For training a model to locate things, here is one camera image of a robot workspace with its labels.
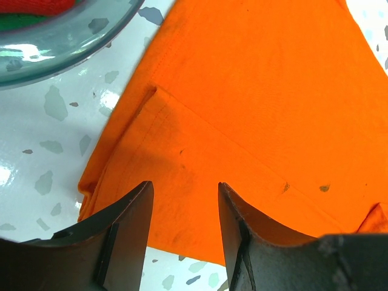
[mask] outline orange t-shirt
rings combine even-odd
[[[79,182],[80,219],[151,180],[149,245],[222,264],[221,181],[300,232],[356,232],[388,202],[387,81],[345,0],[178,0]]]

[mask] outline green glass bowl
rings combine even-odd
[[[0,90],[51,78],[82,63],[117,36],[143,1],[83,0],[59,16],[0,32]]]

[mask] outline red cloth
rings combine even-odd
[[[58,15],[75,4],[75,0],[0,0],[0,13]]]

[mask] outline terrazzo countertop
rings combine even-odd
[[[76,223],[78,180],[107,119],[173,0],[145,0],[131,23],[87,62],[1,92],[0,236],[50,238]],[[382,69],[388,69],[388,3],[348,0]],[[147,248],[142,291],[228,290],[225,268]]]

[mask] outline green cloth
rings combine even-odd
[[[1,14],[0,32],[31,26],[46,20],[46,16],[24,15],[24,14]]]

